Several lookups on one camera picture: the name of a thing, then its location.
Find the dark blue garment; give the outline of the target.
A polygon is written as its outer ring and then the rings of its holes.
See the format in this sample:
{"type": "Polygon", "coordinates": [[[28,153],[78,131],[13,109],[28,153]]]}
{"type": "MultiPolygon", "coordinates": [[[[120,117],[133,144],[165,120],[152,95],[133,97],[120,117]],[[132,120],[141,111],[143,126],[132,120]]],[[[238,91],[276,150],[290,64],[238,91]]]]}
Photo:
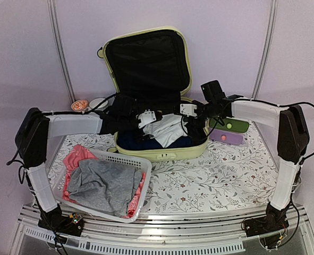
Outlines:
{"type": "Polygon", "coordinates": [[[132,151],[188,148],[194,145],[192,139],[182,131],[159,132],[155,137],[140,130],[122,131],[118,133],[116,143],[132,151]]]}

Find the pink printed garment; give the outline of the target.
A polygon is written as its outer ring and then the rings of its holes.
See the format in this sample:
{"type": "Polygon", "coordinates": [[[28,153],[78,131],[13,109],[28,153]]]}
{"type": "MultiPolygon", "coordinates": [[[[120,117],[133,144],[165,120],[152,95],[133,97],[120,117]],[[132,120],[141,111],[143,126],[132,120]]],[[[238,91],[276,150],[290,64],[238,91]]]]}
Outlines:
{"type": "MultiPolygon", "coordinates": [[[[87,148],[79,144],[74,146],[71,152],[63,159],[63,163],[66,167],[65,184],[63,188],[63,199],[66,201],[76,203],[75,201],[68,198],[69,193],[66,191],[66,188],[70,181],[71,173],[79,166],[79,161],[85,160],[85,159],[99,159],[99,158],[97,158],[94,154],[92,154],[87,148]]],[[[143,188],[145,179],[146,179],[146,173],[143,172],[143,177],[136,191],[136,194],[134,195],[131,203],[129,204],[128,214],[125,216],[121,216],[122,218],[131,218],[135,214],[138,208],[138,201],[142,194],[142,188],[143,188]]]]}

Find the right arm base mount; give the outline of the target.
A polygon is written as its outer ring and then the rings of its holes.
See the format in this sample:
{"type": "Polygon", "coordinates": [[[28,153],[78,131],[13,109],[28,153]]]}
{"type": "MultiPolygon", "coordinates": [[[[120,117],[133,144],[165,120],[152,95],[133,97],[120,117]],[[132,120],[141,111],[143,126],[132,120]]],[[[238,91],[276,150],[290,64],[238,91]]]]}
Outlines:
{"type": "Polygon", "coordinates": [[[241,228],[247,237],[259,236],[259,242],[265,249],[278,249],[288,233],[287,210],[288,207],[277,210],[268,204],[264,216],[245,218],[241,228]]]}

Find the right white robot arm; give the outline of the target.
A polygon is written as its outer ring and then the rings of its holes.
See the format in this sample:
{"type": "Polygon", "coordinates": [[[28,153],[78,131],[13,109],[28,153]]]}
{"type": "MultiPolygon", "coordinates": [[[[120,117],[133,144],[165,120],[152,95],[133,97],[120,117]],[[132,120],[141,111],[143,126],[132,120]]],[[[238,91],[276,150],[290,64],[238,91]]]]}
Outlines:
{"type": "Polygon", "coordinates": [[[283,106],[240,95],[226,96],[217,80],[201,85],[201,91],[207,103],[196,110],[200,117],[251,120],[278,132],[279,174],[270,206],[283,210],[290,202],[292,185],[310,140],[302,107],[298,103],[283,106]]]}

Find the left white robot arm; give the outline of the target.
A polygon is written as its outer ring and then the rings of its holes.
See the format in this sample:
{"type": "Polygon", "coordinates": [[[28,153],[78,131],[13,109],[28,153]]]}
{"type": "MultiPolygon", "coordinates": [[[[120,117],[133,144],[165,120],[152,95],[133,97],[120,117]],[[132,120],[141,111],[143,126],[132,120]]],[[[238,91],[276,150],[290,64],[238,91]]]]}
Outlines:
{"type": "Polygon", "coordinates": [[[45,222],[55,231],[66,225],[53,194],[46,167],[47,142],[51,138],[74,134],[114,134],[138,128],[148,108],[137,99],[115,93],[113,103],[102,110],[50,111],[30,108],[15,136],[16,153],[7,162],[17,162],[26,170],[28,187],[36,198],[45,222]]]}

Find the light green hard-shell suitcase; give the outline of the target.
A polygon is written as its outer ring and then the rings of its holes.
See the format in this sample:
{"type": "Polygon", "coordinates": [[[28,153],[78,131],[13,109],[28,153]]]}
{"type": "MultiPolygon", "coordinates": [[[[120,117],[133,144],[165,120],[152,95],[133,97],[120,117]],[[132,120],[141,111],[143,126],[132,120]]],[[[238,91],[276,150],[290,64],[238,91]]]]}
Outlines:
{"type": "MultiPolygon", "coordinates": [[[[175,28],[161,27],[122,35],[109,40],[97,52],[108,68],[116,93],[126,94],[151,104],[151,111],[161,111],[162,117],[174,114],[180,103],[200,105],[186,93],[192,77],[188,50],[183,35],[175,28]]],[[[208,141],[206,120],[183,117],[187,135],[194,146],[208,141]]],[[[119,153],[126,150],[117,145],[119,153]]]]}

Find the white plastic mesh basket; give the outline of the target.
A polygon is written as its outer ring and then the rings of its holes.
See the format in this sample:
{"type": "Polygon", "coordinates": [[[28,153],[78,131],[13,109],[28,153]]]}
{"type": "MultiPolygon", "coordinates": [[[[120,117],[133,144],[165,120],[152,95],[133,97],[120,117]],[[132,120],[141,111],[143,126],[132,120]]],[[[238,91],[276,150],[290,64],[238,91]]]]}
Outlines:
{"type": "Polygon", "coordinates": [[[116,216],[111,216],[105,213],[102,213],[98,210],[95,209],[90,209],[88,207],[84,207],[81,205],[78,205],[76,203],[72,203],[69,201],[66,201],[63,199],[63,188],[65,184],[65,176],[66,176],[66,167],[63,165],[63,168],[60,172],[60,175],[55,181],[55,185],[52,187],[53,194],[55,196],[55,199],[65,205],[68,205],[70,207],[73,207],[77,210],[83,211],[84,213],[91,214],[93,216],[98,216],[110,220],[114,220],[117,222],[122,222],[122,223],[131,223],[135,221],[138,217],[138,214],[143,207],[146,193],[148,190],[149,182],[150,182],[150,177],[151,177],[151,162],[147,159],[144,158],[139,158],[139,157],[133,157],[133,156],[128,156],[128,155],[123,155],[123,154],[116,154],[108,151],[101,151],[101,150],[94,150],[94,149],[89,149],[89,151],[94,154],[97,158],[103,159],[106,161],[114,161],[118,162],[121,164],[126,164],[126,165],[133,165],[136,169],[139,169],[146,173],[146,179],[143,184],[142,188],[142,194],[140,196],[140,199],[138,201],[138,208],[131,218],[122,218],[122,217],[116,217],[116,216]]]}

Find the grey garment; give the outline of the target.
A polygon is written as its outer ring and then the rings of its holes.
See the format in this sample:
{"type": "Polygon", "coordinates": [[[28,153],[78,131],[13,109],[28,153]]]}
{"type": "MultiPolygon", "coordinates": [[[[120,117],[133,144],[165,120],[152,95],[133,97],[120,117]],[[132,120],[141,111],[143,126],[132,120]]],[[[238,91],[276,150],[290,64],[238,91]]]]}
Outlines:
{"type": "Polygon", "coordinates": [[[111,216],[128,214],[143,172],[132,165],[85,159],[71,173],[66,191],[76,203],[111,216]]]}

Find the white t-shirt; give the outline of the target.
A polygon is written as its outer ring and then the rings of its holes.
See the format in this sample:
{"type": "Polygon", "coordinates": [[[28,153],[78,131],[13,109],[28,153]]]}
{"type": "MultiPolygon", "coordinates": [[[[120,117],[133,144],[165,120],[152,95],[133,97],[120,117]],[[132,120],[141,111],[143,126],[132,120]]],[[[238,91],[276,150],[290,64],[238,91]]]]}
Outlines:
{"type": "Polygon", "coordinates": [[[149,123],[143,128],[144,134],[150,135],[163,148],[167,148],[181,137],[187,137],[186,122],[175,114],[164,115],[160,121],[149,123]]]}

